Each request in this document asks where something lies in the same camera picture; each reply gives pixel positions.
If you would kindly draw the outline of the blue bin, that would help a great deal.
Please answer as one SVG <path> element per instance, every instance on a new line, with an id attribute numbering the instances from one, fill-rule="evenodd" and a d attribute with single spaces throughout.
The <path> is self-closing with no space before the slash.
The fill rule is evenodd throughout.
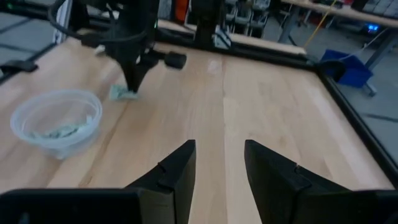
<path id="1" fill-rule="evenodd" d="M 357 56 L 349 56 L 346 53 L 326 49 L 320 61 L 341 60 L 346 66 L 346 72 L 337 82 L 342 85 L 348 85 L 355 88 L 362 88 L 366 82 L 373 76 L 370 71 Z"/>

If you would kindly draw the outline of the wooden workbench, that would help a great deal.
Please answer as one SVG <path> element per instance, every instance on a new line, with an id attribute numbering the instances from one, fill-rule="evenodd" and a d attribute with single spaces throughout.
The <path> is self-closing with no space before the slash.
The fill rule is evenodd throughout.
<path id="1" fill-rule="evenodd" d="M 300 8 L 311 9 L 315 11 L 325 12 L 326 15 L 334 14 L 340 17 L 347 17 L 349 19 L 373 22 L 376 24 L 383 25 L 392 29 L 391 33 L 382 41 L 380 47 L 372 54 L 365 66 L 372 70 L 381 59 L 387 54 L 387 52 L 393 47 L 398 41 L 398 19 L 388 19 L 386 17 L 376 16 L 372 14 L 366 14 L 352 9 L 350 6 L 344 6 L 341 9 L 337 9 L 334 6 L 325 6 L 321 4 L 315 4 L 310 0 L 281 0 L 284 3 L 292 5 L 290 16 L 285 22 L 285 26 L 282 29 L 282 33 L 279 36 L 278 43 L 284 44 L 287 42 L 290 31 L 292 30 L 295 22 L 297 21 Z"/>

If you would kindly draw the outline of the white aluminium profile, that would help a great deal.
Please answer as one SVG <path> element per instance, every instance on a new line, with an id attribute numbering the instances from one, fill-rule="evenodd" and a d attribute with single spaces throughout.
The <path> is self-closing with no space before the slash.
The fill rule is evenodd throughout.
<path id="1" fill-rule="evenodd" d="M 72 10 L 73 0 L 56 0 L 53 8 L 53 18 L 54 21 L 63 28 L 69 28 L 71 10 Z M 61 44 L 65 41 L 67 35 L 55 28 L 53 33 L 53 42 L 56 44 Z"/>

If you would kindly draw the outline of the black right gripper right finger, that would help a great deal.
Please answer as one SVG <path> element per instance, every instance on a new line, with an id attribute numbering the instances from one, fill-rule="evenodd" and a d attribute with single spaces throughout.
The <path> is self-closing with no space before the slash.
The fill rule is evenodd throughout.
<path id="1" fill-rule="evenodd" d="M 347 191 L 252 139 L 245 140 L 244 160 L 262 224 L 291 224 L 303 192 Z"/>

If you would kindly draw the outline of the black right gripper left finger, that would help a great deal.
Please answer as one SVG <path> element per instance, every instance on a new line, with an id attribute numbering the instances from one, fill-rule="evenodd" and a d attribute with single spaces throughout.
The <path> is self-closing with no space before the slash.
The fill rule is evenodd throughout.
<path id="1" fill-rule="evenodd" d="M 189 139 L 126 187 L 137 194 L 134 224 L 188 224 L 196 175 L 196 142 Z"/>

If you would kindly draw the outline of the grey storage bin rack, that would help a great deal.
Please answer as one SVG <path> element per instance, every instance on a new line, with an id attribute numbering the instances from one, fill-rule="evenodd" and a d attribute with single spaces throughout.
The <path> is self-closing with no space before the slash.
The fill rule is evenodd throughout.
<path id="1" fill-rule="evenodd" d="M 263 38 L 270 3 L 271 0 L 226 0 L 227 30 L 234 34 Z"/>

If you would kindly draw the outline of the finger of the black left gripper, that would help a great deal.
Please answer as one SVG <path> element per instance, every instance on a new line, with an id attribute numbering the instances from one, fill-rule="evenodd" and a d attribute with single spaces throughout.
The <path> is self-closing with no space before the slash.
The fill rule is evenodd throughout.
<path id="1" fill-rule="evenodd" d="M 151 69 L 151 65 L 149 63 L 140 63 L 139 65 L 136 66 L 135 70 L 135 84 L 134 84 L 134 91 L 138 92 L 139 87 L 146 75 L 146 73 Z"/>
<path id="2" fill-rule="evenodd" d="M 127 90 L 136 93 L 136 78 L 135 78 L 135 64 L 132 62 L 124 61 L 120 63 L 124 78 L 127 85 Z"/>

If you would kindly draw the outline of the orange box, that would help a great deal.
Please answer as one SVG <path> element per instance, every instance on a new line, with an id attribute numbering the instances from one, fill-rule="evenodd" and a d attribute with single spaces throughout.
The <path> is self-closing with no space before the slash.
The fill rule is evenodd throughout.
<path id="1" fill-rule="evenodd" d="M 190 0 L 173 0 L 174 19 L 184 23 Z"/>

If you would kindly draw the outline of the black corner clamp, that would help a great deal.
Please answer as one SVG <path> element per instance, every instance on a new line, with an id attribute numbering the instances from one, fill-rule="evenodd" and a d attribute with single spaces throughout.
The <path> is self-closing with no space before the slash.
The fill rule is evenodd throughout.
<path id="1" fill-rule="evenodd" d="M 307 57 L 307 63 L 314 66 L 317 72 L 329 76 L 335 82 L 338 82 L 346 72 L 346 66 L 341 60 L 320 61 L 317 58 Z"/>

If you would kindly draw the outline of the device with blue light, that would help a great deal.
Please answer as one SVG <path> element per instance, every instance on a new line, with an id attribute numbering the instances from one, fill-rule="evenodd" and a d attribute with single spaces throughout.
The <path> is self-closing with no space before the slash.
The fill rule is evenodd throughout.
<path id="1" fill-rule="evenodd" d="M 380 32 L 381 26 L 376 23 L 365 23 L 363 26 L 363 32 L 369 35 L 376 35 Z"/>

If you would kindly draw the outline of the black table bracket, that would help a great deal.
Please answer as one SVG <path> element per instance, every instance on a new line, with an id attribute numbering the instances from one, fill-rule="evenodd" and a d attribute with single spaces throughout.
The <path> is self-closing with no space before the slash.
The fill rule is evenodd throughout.
<path id="1" fill-rule="evenodd" d="M 34 72 L 38 67 L 33 61 L 29 60 L 9 60 L 0 65 L 0 71 L 6 75 L 9 73 Z"/>

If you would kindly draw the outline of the clear plastic bowl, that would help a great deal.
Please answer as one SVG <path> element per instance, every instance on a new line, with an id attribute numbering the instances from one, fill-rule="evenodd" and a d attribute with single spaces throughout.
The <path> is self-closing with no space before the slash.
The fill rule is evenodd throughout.
<path id="1" fill-rule="evenodd" d="M 89 147 L 98 136 L 103 107 L 99 98 L 86 90 L 54 90 L 20 104 L 10 118 L 12 132 L 28 144 L 60 160 Z M 81 125 L 65 138 L 34 139 L 31 132 L 51 133 L 66 125 Z"/>

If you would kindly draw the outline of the black table frame rail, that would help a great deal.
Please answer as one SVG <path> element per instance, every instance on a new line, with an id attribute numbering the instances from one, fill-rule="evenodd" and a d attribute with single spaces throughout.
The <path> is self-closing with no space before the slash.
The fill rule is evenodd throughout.
<path id="1" fill-rule="evenodd" d="M 47 17 L 49 8 L 50 6 L 34 2 L 0 0 L 0 12 L 29 17 L 31 19 L 40 19 L 43 21 L 49 20 Z M 109 26 L 109 19 L 100 19 L 99 17 L 88 15 L 83 17 L 85 18 L 83 20 L 86 24 L 83 23 L 83 25 L 78 25 L 78 28 L 92 28 L 94 30 L 102 31 Z M 350 125 L 354 128 L 356 134 L 367 147 L 378 166 L 389 179 L 391 184 L 398 189 L 398 163 L 391 159 L 391 156 L 387 153 L 385 147 L 339 91 L 335 81 L 332 81 L 332 77 L 326 75 L 326 65 L 312 62 L 308 56 L 304 55 L 304 53 L 292 53 L 289 50 L 279 50 L 281 47 L 277 47 L 277 50 L 272 50 L 271 47 L 261 47 L 259 44 L 245 44 L 241 41 L 238 42 L 238 40 L 232 40 L 233 46 L 232 49 L 229 50 L 209 46 L 206 47 L 194 44 L 193 40 L 188 40 L 187 38 L 189 35 L 193 36 L 193 34 L 188 34 L 187 32 L 177 31 L 176 28 L 158 28 L 155 40 L 191 49 L 268 62 L 295 69 L 308 70 L 309 72 L 317 74 L 317 77 L 343 112 Z"/>

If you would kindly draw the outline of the yellow pole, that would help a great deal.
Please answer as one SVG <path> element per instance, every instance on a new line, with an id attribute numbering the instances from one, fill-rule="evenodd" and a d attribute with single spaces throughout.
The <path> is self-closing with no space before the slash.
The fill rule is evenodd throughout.
<path id="1" fill-rule="evenodd" d="M 323 17 L 321 18 L 320 22 L 318 23 L 317 27 L 315 28 L 315 30 L 312 32 L 312 34 L 310 35 L 310 37 L 306 40 L 305 44 L 304 44 L 304 48 L 306 49 L 308 47 L 308 45 L 310 44 L 310 42 L 313 40 L 313 38 L 316 36 L 316 34 L 318 33 L 318 30 L 321 28 L 323 22 L 325 21 L 326 17 L 329 15 L 329 13 L 331 12 L 332 8 L 334 7 L 334 5 L 336 4 L 338 0 L 333 0 L 333 2 L 330 4 L 330 7 L 326 10 L 326 12 L 324 13 Z"/>

